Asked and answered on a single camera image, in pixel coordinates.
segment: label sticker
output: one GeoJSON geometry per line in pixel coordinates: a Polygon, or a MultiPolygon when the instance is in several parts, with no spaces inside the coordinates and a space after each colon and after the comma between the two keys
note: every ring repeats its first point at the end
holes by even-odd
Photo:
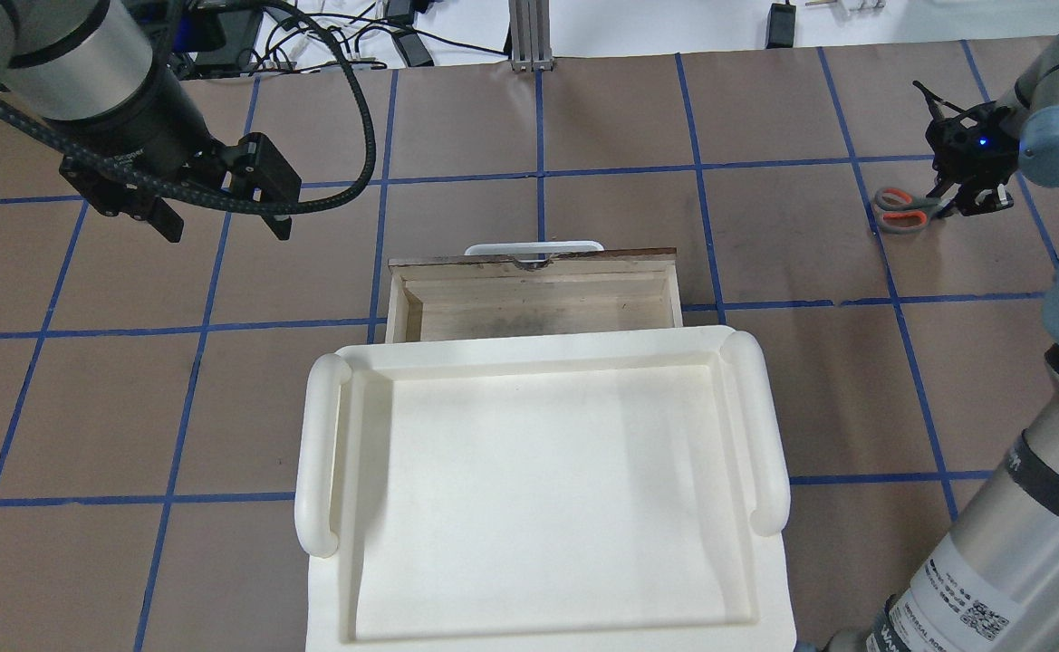
{"type": "Polygon", "coordinates": [[[988,652],[1024,615],[1024,606],[981,577],[947,536],[919,566],[891,611],[914,652],[988,652]]]}

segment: white tray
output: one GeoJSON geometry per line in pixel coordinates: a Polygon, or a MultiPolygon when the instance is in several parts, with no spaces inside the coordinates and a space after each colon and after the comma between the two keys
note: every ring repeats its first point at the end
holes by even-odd
{"type": "Polygon", "coordinates": [[[308,649],[789,652],[790,490],[729,327],[346,347],[308,381],[308,649]]]}

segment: white handle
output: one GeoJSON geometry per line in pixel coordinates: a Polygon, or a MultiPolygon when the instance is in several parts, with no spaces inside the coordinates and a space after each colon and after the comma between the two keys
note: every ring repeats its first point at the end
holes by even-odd
{"type": "MultiPolygon", "coordinates": [[[[464,251],[466,256],[492,256],[510,255],[521,256],[530,254],[570,254],[578,252],[604,252],[605,248],[595,240],[562,240],[559,242],[487,242],[473,245],[464,251]]],[[[533,259],[521,260],[521,262],[533,262],[533,259]]]]}
{"type": "Polygon", "coordinates": [[[754,336],[743,331],[726,338],[721,355],[736,367],[750,461],[754,467],[755,509],[750,512],[750,528],[760,536],[777,536],[787,526],[791,511],[791,479],[787,475],[778,421],[774,418],[767,363],[754,336]]]}
{"type": "Polygon", "coordinates": [[[331,531],[331,484],[340,390],[351,379],[352,367],[335,352],[321,356],[308,375],[297,475],[297,537],[312,557],[334,556],[340,547],[340,537],[331,531]]]}

